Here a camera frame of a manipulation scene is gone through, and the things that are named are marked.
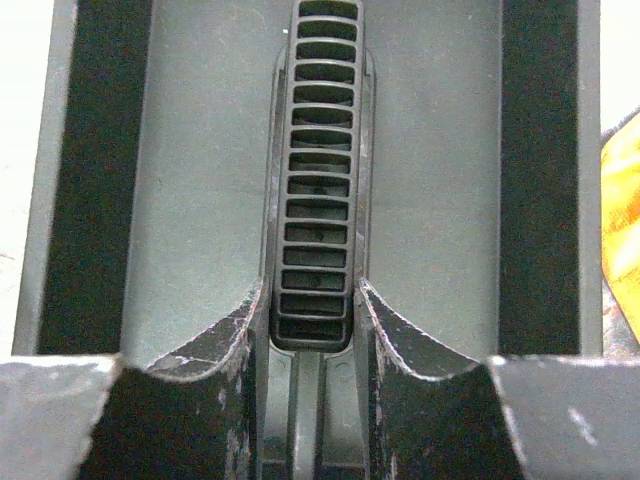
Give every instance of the drain grate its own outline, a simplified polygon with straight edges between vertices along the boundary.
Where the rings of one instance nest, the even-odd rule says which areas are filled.
[[[294,6],[286,59],[271,337],[337,352],[353,324],[362,5]]]

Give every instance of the rectangular hole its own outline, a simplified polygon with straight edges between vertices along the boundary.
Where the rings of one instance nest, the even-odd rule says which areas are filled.
[[[279,325],[281,338],[291,340],[318,340],[339,342],[342,340],[344,325],[342,322],[314,322],[281,318]]]
[[[282,288],[294,290],[322,290],[342,292],[345,275],[339,272],[303,272],[285,270],[282,272]]]
[[[329,37],[356,41],[358,30],[355,25],[330,20],[312,20],[298,24],[298,38]]]
[[[335,130],[293,130],[292,148],[327,148],[330,150],[351,150],[351,134]]]
[[[346,220],[349,205],[336,200],[299,199],[287,201],[287,217],[322,220]]]
[[[318,223],[288,223],[284,229],[287,242],[347,243],[347,227],[344,225],[323,225]]]
[[[299,295],[283,293],[280,296],[280,311],[290,315],[314,315],[340,317],[344,310],[342,297],[321,295]]]
[[[351,128],[353,113],[329,107],[306,107],[293,110],[294,125],[324,125],[328,127]]]
[[[301,17],[311,15],[331,15],[333,17],[358,18],[358,7],[352,3],[336,0],[309,0],[302,2],[298,13]]]
[[[294,103],[334,103],[353,106],[353,90],[333,85],[304,85],[293,89]]]
[[[289,177],[287,193],[293,195],[326,195],[348,197],[349,180],[317,175]]]
[[[289,157],[289,170],[348,174],[351,172],[351,157],[333,153],[292,153]]]
[[[356,47],[339,42],[304,42],[296,48],[296,58],[356,61]]]
[[[332,63],[303,63],[296,66],[296,81],[327,81],[348,83],[353,85],[356,78],[356,71],[346,65],[336,65]]]
[[[344,268],[347,264],[347,252],[330,248],[285,247],[283,263],[309,267]]]

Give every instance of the yellow object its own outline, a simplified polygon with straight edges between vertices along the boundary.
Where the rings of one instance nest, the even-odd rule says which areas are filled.
[[[640,113],[602,148],[602,268],[640,340]]]

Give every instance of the white background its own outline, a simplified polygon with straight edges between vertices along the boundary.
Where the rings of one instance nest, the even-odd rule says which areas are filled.
[[[53,0],[0,0],[0,355],[13,338],[52,10]],[[603,130],[640,105],[639,19],[637,0],[602,0]]]

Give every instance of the yellow cloth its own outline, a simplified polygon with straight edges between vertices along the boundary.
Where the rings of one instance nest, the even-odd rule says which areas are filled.
[[[640,114],[602,148],[602,268],[640,339]]]

